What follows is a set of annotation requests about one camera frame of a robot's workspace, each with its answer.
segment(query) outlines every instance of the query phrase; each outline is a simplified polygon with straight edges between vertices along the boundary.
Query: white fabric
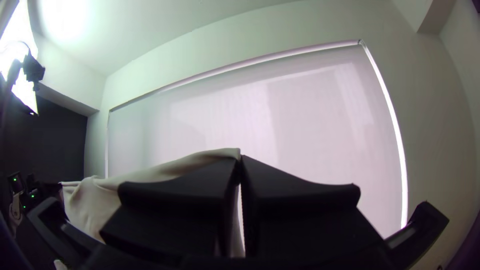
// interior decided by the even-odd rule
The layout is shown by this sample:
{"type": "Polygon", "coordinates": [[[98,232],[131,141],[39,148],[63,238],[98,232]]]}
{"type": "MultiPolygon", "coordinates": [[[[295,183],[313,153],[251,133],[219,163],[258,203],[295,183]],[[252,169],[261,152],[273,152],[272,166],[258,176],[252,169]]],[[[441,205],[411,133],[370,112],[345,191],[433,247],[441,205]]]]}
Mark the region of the white fabric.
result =
{"type": "Polygon", "coordinates": [[[103,243],[100,229],[121,205],[117,194],[121,183],[168,181],[221,159],[240,160],[240,157],[240,149],[223,148],[194,153],[148,169],[107,179],[92,176],[82,181],[62,182],[65,213],[73,226],[103,243]]]}

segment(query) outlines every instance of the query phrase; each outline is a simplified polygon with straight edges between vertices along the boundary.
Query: light fixture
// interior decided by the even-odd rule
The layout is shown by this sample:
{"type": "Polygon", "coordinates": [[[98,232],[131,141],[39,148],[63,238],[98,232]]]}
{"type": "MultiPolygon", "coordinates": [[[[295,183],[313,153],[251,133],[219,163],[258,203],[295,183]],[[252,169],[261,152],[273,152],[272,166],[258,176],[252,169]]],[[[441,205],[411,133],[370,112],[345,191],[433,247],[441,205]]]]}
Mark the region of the light fixture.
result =
{"type": "Polygon", "coordinates": [[[7,78],[14,60],[18,60],[23,64],[11,92],[35,114],[38,114],[38,109],[37,97],[33,89],[34,87],[38,89],[38,85],[34,81],[29,80],[32,78],[32,75],[35,77],[35,74],[26,72],[26,70],[34,68],[34,66],[27,65],[31,64],[32,59],[35,60],[37,56],[38,48],[30,27],[27,0],[19,0],[0,38],[0,73],[4,78],[7,78]]]}

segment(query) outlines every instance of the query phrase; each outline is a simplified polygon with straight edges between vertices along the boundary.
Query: bright light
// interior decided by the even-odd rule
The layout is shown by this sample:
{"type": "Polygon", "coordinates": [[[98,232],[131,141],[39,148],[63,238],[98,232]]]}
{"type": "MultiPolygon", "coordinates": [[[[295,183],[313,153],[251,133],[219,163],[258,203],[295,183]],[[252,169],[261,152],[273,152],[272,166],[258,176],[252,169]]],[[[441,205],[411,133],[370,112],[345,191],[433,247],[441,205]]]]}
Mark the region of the bright light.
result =
{"type": "MultiPolygon", "coordinates": [[[[30,28],[27,0],[19,1],[0,39],[0,72],[5,79],[8,77],[13,60],[18,59],[23,62],[25,55],[29,52],[25,44],[18,41],[25,42],[30,47],[31,55],[37,58],[39,50],[30,28]]],[[[16,84],[11,91],[38,114],[37,97],[33,87],[34,83],[27,81],[27,77],[21,69],[16,84]]]]}
{"type": "Polygon", "coordinates": [[[37,5],[46,36],[60,44],[79,44],[79,38],[92,27],[89,6],[93,1],[38,0],[37,5]]]}

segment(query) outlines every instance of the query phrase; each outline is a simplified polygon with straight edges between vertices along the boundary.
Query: roller blind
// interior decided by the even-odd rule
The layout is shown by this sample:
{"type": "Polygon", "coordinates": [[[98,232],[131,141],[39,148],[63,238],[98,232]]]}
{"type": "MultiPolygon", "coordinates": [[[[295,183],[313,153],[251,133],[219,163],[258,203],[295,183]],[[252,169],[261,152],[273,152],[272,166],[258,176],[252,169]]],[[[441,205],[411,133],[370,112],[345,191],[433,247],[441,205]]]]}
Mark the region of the roller blind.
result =
{"type": "Polygon", "coordinates": [[[358,208],[380,235],[401,227],[394,124],[360,45],[231,70],[160,91],[109,116],[109,176],[218,148],[240,148],[307,181],[354,183],[361,189],[358,208]]]}

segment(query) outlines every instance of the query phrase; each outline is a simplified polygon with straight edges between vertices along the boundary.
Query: ceiling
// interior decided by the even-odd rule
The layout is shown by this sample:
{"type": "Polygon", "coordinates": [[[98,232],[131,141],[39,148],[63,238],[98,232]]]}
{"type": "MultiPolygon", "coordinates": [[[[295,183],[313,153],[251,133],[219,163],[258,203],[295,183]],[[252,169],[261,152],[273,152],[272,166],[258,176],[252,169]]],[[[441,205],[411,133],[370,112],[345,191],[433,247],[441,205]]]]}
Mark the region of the ceiling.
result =
{"type": "Polygon", "coordinates": [[[37,0],[34,10],[38,18],[32,20],[32,28],[107,76],[153,48],[197,28],[293,1],[296,0],[37,0]]]}

